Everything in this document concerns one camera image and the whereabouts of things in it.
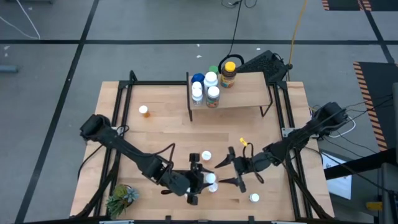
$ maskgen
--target wooden tabletop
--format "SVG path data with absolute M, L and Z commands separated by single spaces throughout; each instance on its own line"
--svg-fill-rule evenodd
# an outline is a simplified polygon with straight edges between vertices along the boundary
M 218 75 L 218 88 L 220 89 L 220 103 L 217 108 L 209 108 L 206 105 L 206 96 L 203 103 L 195 106 L 192 102 L 192 76 L 189 77 L 190 108 L 191 110 L 213 110 L 217 108 L 237 108 L 245 106 L 268 106 L 269 94 L 262 72 L 238 73 L 235 83 L 231 88 L 220 85 L 221 75 Z
M 102 84 L 96 114 L 111 118 L 117 86 L 118 82 Z M 289 82 L 288 88 L 295 124 L 302 127 L 310 119 L 303 83 Z M 239 138 L 253 143 L 255 153 L 281 139 L 274 105 L 264 118 L 259 116 L 258 107 L 247 107 L 193 111 L 195 120 L 190 122 L 186 90 L 185 86 L 133 86 L 127 119 L 130 130 L 125 134 L 125 139 L 143 152 L 157 152 L 175 142 L 174 169 L 188 169 L 190 153 L 208 150 L 212 158 L 209 162 L 203 162 L 203 165 L 213 170 L 218 180 L 235 177 L 233 165 L 220 169 L 214 169 L 214 166 L 226 157 L 228 146 L 235 148 L 237 156 L 241 155 L 243 146 Z M 148 106 L 149 118 L 140 115 L 138 108 L 141 105 Z M 97 147 L 98 143 L 89 142 L 85 157 Z M 308 147 L 318 149 L 317 142 L 310 140 Z M 98 188 L 104 152 L 102 150 L 95 154 L 82 169 L 71 215 L 78 213 Z M 309 191 L 325 211 L 334 216 L 320 156 L 309 150 L 303 150 L 301 154 Z M 169 152 L 161 156 L 168 158 Z M 210 193 L 205 189 L 198 196 L 199 204 L 193 206 L 187 204 L 184 197 L 161 195 L 160 191 L 164 188 L 147 180 L 133 161 L 122 156 L 118 183 L 136 188 L 140 198 L 119 218 L 164 220 L 166 215 L 171 215 L 173 220 L 247 220 L 248 216 L 253 215 L 257 221 L 294 220 L 289 183 L 283 166 L 271 165 L 260 174 L 265 180 L 264 184 L 260 184 L 254 174 L 243 176 L 246 193 L 242 194 L 234 185 L 219 183 L 217 192 Z M 301 216 L 304 217 L 302 194 L 298 188 L 297 192 Z M 249 201 L 249 195 L 253 193 L 260 196 L 257 203 Z

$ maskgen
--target wooden shelf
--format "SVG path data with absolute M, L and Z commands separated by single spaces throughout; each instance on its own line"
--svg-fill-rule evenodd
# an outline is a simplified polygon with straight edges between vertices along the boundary
M 266 81 L 262 72 L 238 73 L 235 84 L 231 88 L 220 85 L 221 75 L 218 75 L 218 88 L 220 89 L 220 103 L 217 108 L 239 108 L 247 106 L 268 106 L 270 98 Z M 192 76 L 188 77 L 188 94 L 191 110 L 213 110 L 206 105 L 206 96 L 203 95 L 201 106 L 192 102 Z

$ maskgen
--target succulent plant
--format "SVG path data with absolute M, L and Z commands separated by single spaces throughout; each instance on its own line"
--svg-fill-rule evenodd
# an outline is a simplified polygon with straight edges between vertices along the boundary
M 113 190 L 112 196 L 110 196 L 106 202 L 106 206 L 109 209 L 111 218 L 114 220 L 126 208 L 138 199 L 138 192 L 136 189 L 131 188 L 128 185 L 119 184 Z

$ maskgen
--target black metal frame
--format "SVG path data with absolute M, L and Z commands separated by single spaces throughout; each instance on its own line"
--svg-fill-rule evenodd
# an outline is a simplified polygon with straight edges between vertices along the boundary
M 115 126 L 117 123 L 117 117 L 118 117 L 118 113 L 120 110 L 121 97 L 122 97 L 123 90 L 125 88 L 127 88 L 127 94 L 126 94 L 126 100 L 125 100 L 124 109 L 123 109 L 122 125 L 125 125 L 127 123 L 127 115 L 129 112 L 129 105 L 130 105 L 130 101 L 131 101 L 132 87 L 134 85 L 186 85 L 188 88 L 188 79 L 185 81 L 138 81 L 134 72 L 130 71 L 130 79 L 128 81 L 119 81 L 118 92 L 116 94 L 116 101 L 115 101 L 113 117 L 112 117 L 112 121 L 111 121 L 111 124 L 113 126 Z M 287 91 L 286 82 L 277 81 L 277 82 L 267 83 L 267 88 L 269 91 L 271 104 L 273 103 L 272 95 L 271 95 L 271 87 L 274 89 L 274 97 L 275 97 L 275 104 L 276 104 L 279 126 L 280 126 L 280 134 L 281 134 L 281 137 L 283 137 L 282 128 L 285 127 L 285 123 L 284 123 L 284 118 L 283 118 L 283 113 L 282 113 L 282 107 L 280 104 L 278 89 L 280 87 L 283 91 L 284 100 L 285 100 L 286 109 L 287 109 L 287 116 L 288 116 L 288 120 L 289 120 L 289 126 L 291 128 L 293 128 L 294 127 L 294 119 L 293 119 L 292 108 L 290 105 L 289 93 Z M 264 113 L 264 115 L 268 112 L 269 108 L 271 107 L 271 104 L 266 109 L 266 112 Z M 113 178 L 111 186 L 114 187 L 116 185 L 116 181 L 118 179 L 118 167 L 119 167 L 119 162 L 120 162 L 119 161 L 120 154 L 119 155 L 116 154 L 115 159 L 114 159 L 113 168 L 116 166 L 117 169 L 113 170 L 113 168 L 112 168 L 111 170 L 113 171 L 113 173 L 108 174 L 109 163 L 111 160 L 110 159 L 111 151 L 112 151 L 112 149 L 106 149 L 100 183 L 105 182 L 105 179 L 109 178 L 109 176 L 110 176 Z M 295 156 L 296 156 L 297 169 L 299 172 L 299 176 L 300 176 L 301 180 L 303 181 L 304 185 L 306 185 L 300 153 L 298 153 L 298 152 L 295 152 L 295 153 L 296 153 Z M 311 223 L 314 223 L 314 224 L 317 224 L 317 223 L 360 224 L 360 223 L 356 223 L 356 222 L 344 222 L 344 221 L 339 221 L 339 220 L 314 219 L 314 218 L 312 218 L 311 207 L 305 198 L 303 198 L 303 199 L 304 199 L 304 206 L 305 206 L 305 211 L 306 211 L 307 217 L 305 217 L 305 218 L 301 217 L 296 188 L 295 188 L 295 184 L 294 184 L 294 181 L 291 176 L 289 176 L 289 186 L 290 186 L 290 193 L 292 196 L 292 205 L 293 205 L 294 217 L 295 217 L 295 221 L 289 221 L 289 222 L 304 222 L 304 223 L 308 223 L 308 224 L 311 224 Z M 76 224 L 76 223 L 94 224 L 95 223 L 95 224 L 97 224 L 99 222 L 103 222 L 103 221 L 107 221 L 107 220 L 110 221 L 108 211 L 107 211 L 106 216 L 99 215 L 101 202 L 102 202 L 102 197 L 99 198 L 98 203 L 96 204 L 93 217 L 71 217 L 69 219 L 64 219 L 64 220 L 49 220 L 49 221 L 30 222 L 30 223 L 31 224 L 56 224 L 56 223 L 63 223 L 63 224 Z M 90 212 L 91 211 L 88 211 L 88 210 L 84 211 L 84 213 L 86 215 L 88 215 Z M 271 224 L 271 223 L 275 223 L 275 221 L 255 221 L 253 216 L 248 216 L 248 220 L 240 220 L 240 221 L 172 220 L 172 217 L 168 215 L 165 217 L 164 220 L 132 220 L 131 223 L 135 223 L 135 224 L 141 224 L 141 223 L 142 224 L 148 224 L 148 223 L 150 223 L 150 224 L 156 224 L 156 223 L 158 223 L 158 224 L 173 224 L 173 223 L 176 223 L 176 224 L 177 223 Z
M 267 109 L 266 109 L 265 112 L 263 112 L 262 106 L 260 106 L 261 117 L 265 117 L 265 115 L 266 115 L 267 112 L 269 111 L 269 108 L 270 108 L 270 107 L 272 106 L 272 104 L 274 103 L 274 100 L 272 100 L 271 89 L 270 89 L 270 87 L 269 87 L 269 85 L 268 85 L 268 83 L 267 83 L 266 73 L 263 72 L 263 74 L 264 74 L 264 80 L 265 80 L 265 82 L 266 82 L 266 88 L 267 88 L 267 90 L 268 90 L 268 99 L 269 99 L 269 102 L 270 102 L 270 103 L 269 103 L 269 105 L 268 105 L 268 107 L 267 107 Z M 190 98 L 189 82 L 190 82 L 190 80 L 189 80 L 189 73 L 187 72 L 187 81 L 186 81 L 186 84 L 187 84 L 187 105 L 188 105 L 187 107 L 188 107 L 188 113 L 189 113 L 189 120 L 192 122 L 192 121 L 193 121 L 193 118 L 192 118 L 192 110 L 191 110 L 191 103 L 190 103 L 191 98 Z

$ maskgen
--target yellow lid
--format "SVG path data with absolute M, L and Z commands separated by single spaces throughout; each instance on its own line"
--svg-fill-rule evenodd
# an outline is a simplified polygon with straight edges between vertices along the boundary
M 227 72 L 233 72 L 233 71 L 235 71 L 235 68 L 236 68 L 236 65 L 235 65 L 235 63 L 233 63 L 233 62 L 227 62 L 227 63 L 225 64 L 225 70 L 226 70 Z

